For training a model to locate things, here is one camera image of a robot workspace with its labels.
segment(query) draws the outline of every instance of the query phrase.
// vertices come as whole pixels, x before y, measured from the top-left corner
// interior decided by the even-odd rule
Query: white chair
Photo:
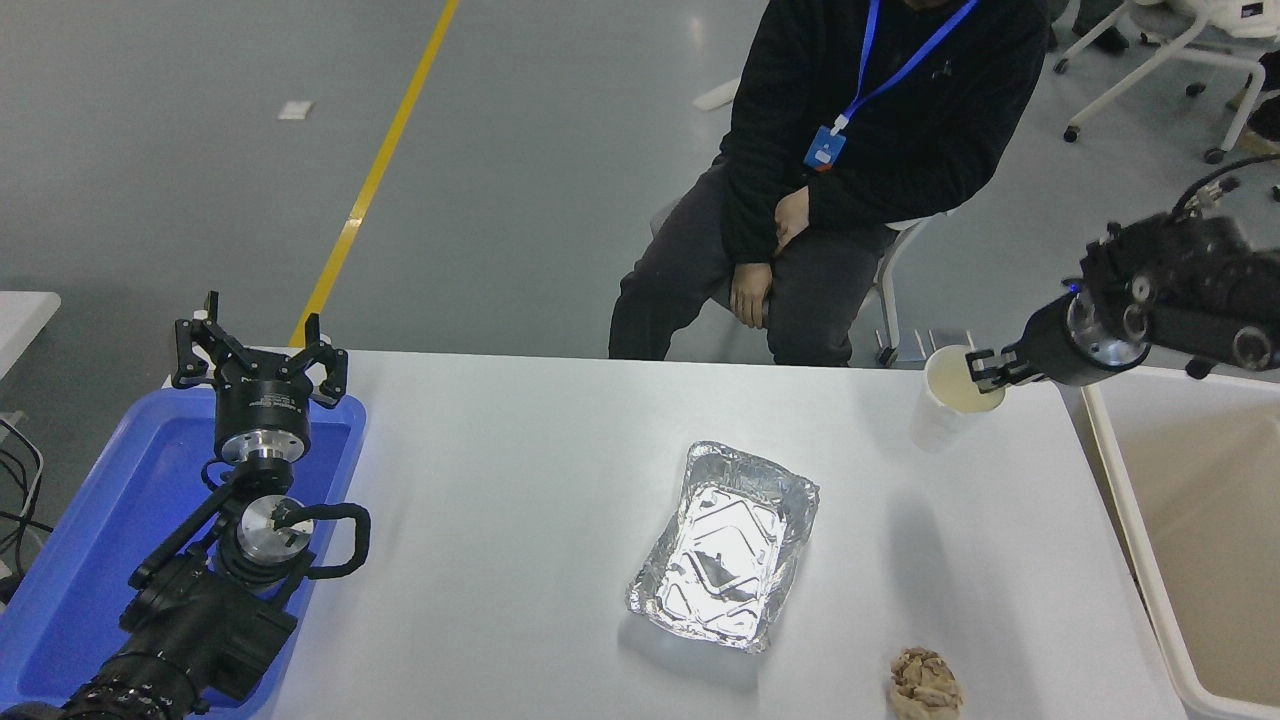
[[[1080,136],[1080,129],[1089,118],[1119,97],[1124,91],[1137,85],[1138,81],[1151,74],[1156,68],[1165,64],[1165,61],[1178,58],[1180,60],[1220,68],[1235,68],[1249,73],[1248,91],[1245,92],[1244,101],[1240,102],[1239,110],[1235,113],[1231,126],[1226,131],[1226,137],[1222,138],[1221,145],[1204,151],[1204,161],[1211,164],[1221,163],[1226,152],[1235,147],[1235,141],[1240,137],[1240,131],[1244,129],[1244,122],[1257,105],[1258,94],[1266,78],[1266,69],[1257,60],[1236,58],[1231,53],[1245,51],[1261,54],[1276,45],[1277,40],[1280,40],[1280,19],[1275,19],[1275,4],[1280,3],[1280,0],[1254,0],[1252,5],[1242,4],[1240,0],[1174,1],[1180,5],[1181,13],[1164,4],[1161,0],[1125,0],[1120,8],[1085,33],[1066,53],[1062,53],[1062,59],[1053,65],[1053,72],[1057,74],[1065,73],[1073,58],[1088,47],[1107,28],[1115,27],[1125,15],[1133,18],[1134,24],[1143,31],[1144,38],[1158,37],[1162,44],[1151,59],[1068,120],[1066,132],[1062,133],[1064,140],[1075,142]],[[1257,14],[1247,15],[1245,20],[1230,23],[1228,18],[1235,17],[1230,12],[1233,9],[1236,10],[1236,14],[1251,12],[1257,12]],[[1196,47],[1189,47],[1193,42]],[[1194,97],[1203,90],[1204,83],[1196,82],[1187,86],[1187,95]]]
[[[678,200],[675,200],[662,210],[658,210],[653,218],[649,219],[649,232],[653,236],[657,236],[662,224],[667,222],[667,215],[671,215],[671,211],[676,208],[676,202],[678,202]],[[938,213],[938,215],[950,215],[952,211],[954,210]],[[897,301],[893,295],[893,266],[897,264],[897,259],[901,256],[902,250],[919,237],[920,232],[924,231],[924,227],[929,224],[929,220],[937,218],[938,215],[899,223],[887,223],[886,225],[890,229],[896,231],[897,237],[893,240],[893,243],[888,246],[888,250],[884,251],[884,258],[881,259],[879,269],[876,270],[876,279],[872,283],[872,290],[867,293],[867,299],[863,300],[863,309],[867,307],[867,304],[872,297],[872,292],[878,295],[881,300],[881,310],[884,315],[884,334],[888,337],[888,345],[882,347],[879,354],[876,356],[876,363],[882,368],[890,368],[893,365],[893,361],[897,359],[899,345],[902,341],[901,329],[897,324]],[[716,295],[712,296],[712,300],[726,310],[730,310],[728,296],[731,281],[732,278],[727,279],[724,284],[716,291]],[[765,323],[768,323],[768,316],[769,301],[765,300]]]

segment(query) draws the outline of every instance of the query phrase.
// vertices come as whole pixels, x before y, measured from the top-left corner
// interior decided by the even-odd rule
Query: id badge
[[[840,151],[845,149],[845,136],[831,135],[831,128],[823,126],[818,128],[818,135],[813,137],[813,145],[809,146],[809,152],[804,156],[804,164],[824,173],[836,164],[836,158],[840,158]]]

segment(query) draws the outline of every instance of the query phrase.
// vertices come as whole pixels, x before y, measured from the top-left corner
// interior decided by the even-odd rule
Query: person
[[[1047,28],[1044,0],[771,0],[719,155],[622,278],[609,357],[664,359],[731,278],[744,324],[769,299],[776,363],[847,365],[884,224],[991,179]]]
[[[1274,50],[1263,55],[1260,60],[1266,70],[1262,81],[1261,102],[1249,114],[1249,120],[1240,133],[1239,146],[1256,155],[1271,155],[1280,152],[1280,50]],[[1238,109],[1244,101],[1244,90],[1233,97],[1228,106]]]
[[[1114,13],[1123,1],[1080,0],[1080,10],[1075,14],[1075,22],[1071,23],[1071,32],[1076,37],[1084,37],[1098,23],[1105,20],[1107,15]],[[1068,0],[1048,0],[1050,22],[1057,22],[1062,17],[1062,13],[1066,12],[1066,5]],[[1052,28],[1050,28],[1048,33],[1048,49],[1057,50],[1057,35],[1053,33]],[[1124,55],[1124,51],[1129,49],[1129,38],[1112,26],[1102,31],[1102,35],[1094,38],[1092,45],[1107,55]]]

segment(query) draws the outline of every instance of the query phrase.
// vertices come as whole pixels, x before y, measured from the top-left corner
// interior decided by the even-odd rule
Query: white tabletop
[[[0,292],[0,378],[13,368],[61,300],[52,292]]]
[[[927,455],[919,374],[353,352],[369,564],[319,583],[274,719],[890,717],[888,664],[965,717],[1185,717],[1050,386]],[[627,612],[700,439],[820,484],[760,656]],[[339,532],[329,560],[347,557]]]

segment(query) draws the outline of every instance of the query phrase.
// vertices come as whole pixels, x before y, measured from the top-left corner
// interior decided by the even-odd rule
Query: beige plastic bin
[[[1280,386],[1140,368],[1083,395],[1189,715],[1280,720]]]

